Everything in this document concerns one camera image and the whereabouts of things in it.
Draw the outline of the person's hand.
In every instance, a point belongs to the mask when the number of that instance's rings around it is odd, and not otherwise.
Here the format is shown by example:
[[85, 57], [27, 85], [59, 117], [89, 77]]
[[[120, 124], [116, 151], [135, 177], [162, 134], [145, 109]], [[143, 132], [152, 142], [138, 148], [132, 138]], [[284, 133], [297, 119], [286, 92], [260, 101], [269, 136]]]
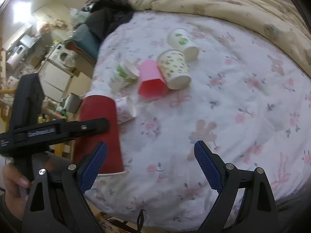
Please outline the person's hand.
[[5, 165], [2, 173], [6, 189], [4, 194], [6, 206], [14, 217], [23, 220], [27, 198], [22, 197], [19, 189], [28, 189], [31, 184], [12, 163]]

